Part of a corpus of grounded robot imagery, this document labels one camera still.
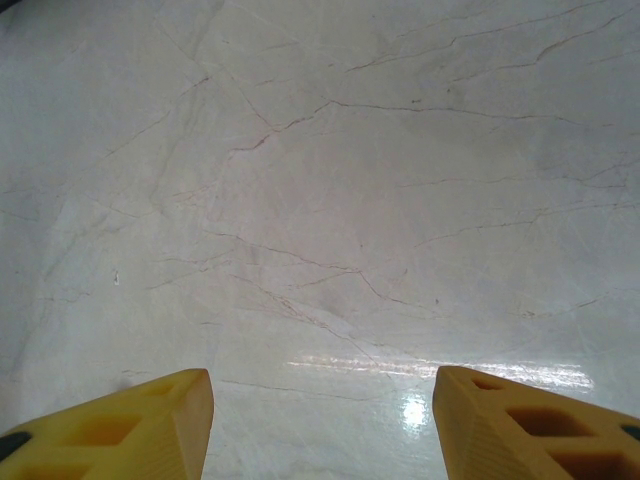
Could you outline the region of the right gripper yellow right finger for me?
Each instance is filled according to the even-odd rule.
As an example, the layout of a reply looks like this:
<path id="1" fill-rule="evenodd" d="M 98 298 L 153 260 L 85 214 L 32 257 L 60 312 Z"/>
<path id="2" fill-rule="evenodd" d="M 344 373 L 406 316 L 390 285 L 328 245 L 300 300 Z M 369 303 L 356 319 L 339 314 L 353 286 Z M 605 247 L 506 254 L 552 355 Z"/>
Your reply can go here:
<path id="1" fill-rule="evenodd" d="M 432 412 L 449 480 L 640 480 L 640 419 L 460 366 Z"/>

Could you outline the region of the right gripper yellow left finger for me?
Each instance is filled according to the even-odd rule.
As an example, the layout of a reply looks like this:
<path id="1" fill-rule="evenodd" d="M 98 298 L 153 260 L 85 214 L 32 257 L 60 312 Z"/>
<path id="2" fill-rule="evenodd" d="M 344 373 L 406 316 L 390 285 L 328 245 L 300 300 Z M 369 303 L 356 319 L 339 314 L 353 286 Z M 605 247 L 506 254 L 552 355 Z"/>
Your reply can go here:
<path id="1" fill-rule="evenodd" d="M 214 417 L 205 369 L 187 369 L 0 435 L 0 480 L 201 480 Z"/>

